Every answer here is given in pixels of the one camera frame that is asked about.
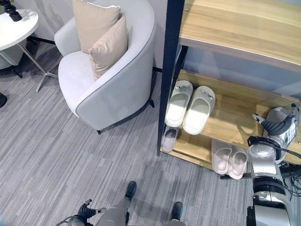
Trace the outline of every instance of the wall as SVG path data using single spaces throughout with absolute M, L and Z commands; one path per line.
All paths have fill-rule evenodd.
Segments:
M 156 16 L 155 66 L 162 68 L 167 0 L 149 0 Z M 15 0 L 17 8 L 35 10 L 40 24 L 35 34 L 39 38 L 54 40 L 54 34 L 73 16 L 72 0 Z
M 301 74 L 274 66 L 189 48 L 184 69 L 301 99 Z

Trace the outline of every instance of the shelf board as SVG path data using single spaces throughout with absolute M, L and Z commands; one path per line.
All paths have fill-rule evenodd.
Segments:
M 202 144 L 205 144 L 205 148 L 210 147 L 208 146 L 208 140 L 211 138 L 248 148 L 247 139 L 250 136 L 261 136 L 263 133 L 262 126 L 252 118 L 253 113 L 266 116 L 270 108 L 277 106 L 290 110 L 292 102 L 301 106 L 301 103 L 294 98 L 282 97 L 273 93 L 202 77 L 184 70 L 181 70 L 178 80 L 188 80 L 195 88 L 200 85 L 208 86 L 212 88 L 216 96 L 214 109 L 202 131 L 202 136 L 186 137 L 184 135 L 176 143 L 176 151 L 181 150 L 182 153 L 192 155 L 192 157 L 198 157 L 194 156 L 194 153 L 199 152 L 198 147 L 201 139 Z M 301 145 L 299 144 L 301 141 L 301 127 L 298 131 L 296 141 L 292 144 L 290 150 L 301 153 Z M 187 149 L 187 152 L 185 152 L 187 143 L 190 143 L 190 146 L 189 150 Z M 209 161 L 211 159 L 209 155 L 201 155 L 202 157 L 198 157 L 201 160 Z M 291 154 L 287 154 L 285 160 L 294 164 L 301 164 L 301 160 Z
M 186 0 L 180 44 L 301 73 L 301 6 L 279 0 Z
M 193 136 L 180 130 L 174 150 L 169 153 L 161 151 L 212 170 L 211 139 L 208 137 Z

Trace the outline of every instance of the gray striped carpet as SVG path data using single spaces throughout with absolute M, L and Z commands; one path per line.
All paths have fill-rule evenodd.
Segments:
M 53 45 L 28 46 L 47 69 L 60 59 Z M 37 67 L 23 56 L 17 69 L 23 79 L 10 69 L 0 71 L 0 91 L 8 97 L 0 109 L 4 226 L 54 226 L 89 198 L 93 208 L 112 206 L 130 180 L 138 190 L 129 225 L 165 225 L 176 201 L 184 204 L 182 220 L 188 226 L 246 224 L 251 180 L 222 181 L 208 169 L 167 154 L 156 156 L 160 73 L 153 79 L 156 107 L 147 105 L 98 135 L 71 113 L 56 79 L 36 93 Z M 301 222 L 300 199 L 293 198 L 292 208 Z

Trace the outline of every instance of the white round table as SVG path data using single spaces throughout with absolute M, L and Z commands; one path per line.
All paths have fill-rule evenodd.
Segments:
M 17 10 L 22 16 L 22 20 L 14 22 L 9 14 L 0 15 L 0 50 L 18 45 L 23 52 L 34 62 L 34 64 L 43 72 L 43 79 L 37 87 L 37 92 L 48 77 L 58 78 L 56 74 L 46 72 L 41 65 L 34 59 L 30 52 L 21 45 L 21 41 L 30 36 L 38 27 L 39 15 L 30 9 Z

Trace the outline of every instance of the throw pillow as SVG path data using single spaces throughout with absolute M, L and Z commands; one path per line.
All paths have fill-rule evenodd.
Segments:
M 92 3 L 72 0 L 81 51 L 89 53 L 93 44 L 118 20 L 119 6 L 101 7 Z
M 123 16 L 90 49 L 94 79 L 109 70 L 127 51 L 127 24 Z

